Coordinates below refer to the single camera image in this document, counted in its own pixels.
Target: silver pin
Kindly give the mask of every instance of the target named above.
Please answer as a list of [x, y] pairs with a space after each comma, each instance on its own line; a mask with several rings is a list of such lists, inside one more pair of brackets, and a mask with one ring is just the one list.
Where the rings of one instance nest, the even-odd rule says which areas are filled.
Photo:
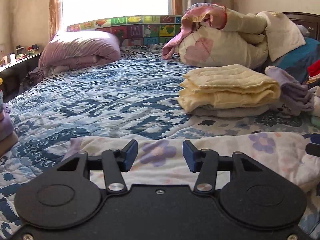
[[290, 235], [287, 240], [298, 240], [298, 236], [297, 235]]
[[165, 191], [162, 190], [162, 189], [158, 189], [158, 190], [156, 191], [156, 193], [157, 193], [158, 195], [163, 195], [163, 194], [165, 193]]
[[23, 240], [33, 240], [33, 236], [30, 234], [25, 234], [22, 236], [22, 239]]
[[197, 185], [197, 190], [203, 191], [203, 192], [210, 191], [212, 190], [212, 185], [208, 183], [201, 183]]
[[120, 190], [123, 190], [124, 189], [124, 185], [122, 183], [111, 183], [109, 186], [108, 186], [108, 189], [111, 190], [111, 191], [120, 191]]

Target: purple comforter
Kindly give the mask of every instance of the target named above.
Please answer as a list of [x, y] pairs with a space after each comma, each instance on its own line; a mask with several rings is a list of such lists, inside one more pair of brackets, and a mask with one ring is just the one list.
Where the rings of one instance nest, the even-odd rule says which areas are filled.
[[45, 76], [55, 73], [104, 65], [120, 59], [116, 36], [99, 31], [62, 32], [50, 39], [39, 59]]

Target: blue patterned quilt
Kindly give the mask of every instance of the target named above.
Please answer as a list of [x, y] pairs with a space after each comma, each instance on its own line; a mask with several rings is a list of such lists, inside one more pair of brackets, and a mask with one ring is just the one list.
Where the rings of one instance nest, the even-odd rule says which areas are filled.
[[[319, 132], [307, 115], [287, 119], [266, 112], [223, 119], [186, 114], [176, 97], [182, 74], [192, 67], [177, 57], [161, 59], [161, 47], [122, 48], [117, 62], [52, 76], [10, 101], [19, 143], [0, 160], [1, 237], [9, 237], [21, 225], [13, 205], [21, 184], [61, 161], [73, 137], [196, 139], [255, 131]], [[314, 237], [319, 206], [301, 222]]]

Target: stack of folded clothes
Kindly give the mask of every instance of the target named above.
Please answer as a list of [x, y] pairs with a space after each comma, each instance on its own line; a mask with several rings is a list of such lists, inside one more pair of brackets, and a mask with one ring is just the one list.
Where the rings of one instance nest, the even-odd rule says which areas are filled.
[[300, 115], [302, 111], [313, 111], [314, 95], [308, 85], [301, 85], [293, 76], [275, 66], [267, 67], [265, 74], [277, 80], [281, 88], [279, 100], [270, 105], [270, 109], [293, 116]]
[[9, 113], [10, 108], [3, 103], [3, 92], [0, 90], [0, 157], [18, 142]]
[[258, 115], [280, 97], [276, 80], [242, 65], [196, 68], [183, 77], [177, 100], [198, 115], [208, 110], [218, 117]]
[[309, 88], [318, 86], [320, 79], [320, 60], [316, 61], [310, 67], [308, 67], [308, 72], [309, 80], [307, 81], [307, 84]]

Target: purple flower pattern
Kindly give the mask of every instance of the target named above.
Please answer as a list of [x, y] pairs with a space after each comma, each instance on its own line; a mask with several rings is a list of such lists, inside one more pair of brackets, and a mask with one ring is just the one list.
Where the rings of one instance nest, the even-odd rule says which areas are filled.
[[146, 143], [142, 150], [145, 152], [141, 156], [142, 164], [152, 163], [154, 167], [165, 165], [166, 158], [173, 158], [177, 154], [177, 149], [173, 146], [168, 146], [168, 140], [159, 140], [155, 143]]
[[250, 134], [249, 139], [254, 143], [252, 147], [259, 152], [274, 153], [274, 147], [276, 146], [275, 140], [268, 137], [266, 133]]

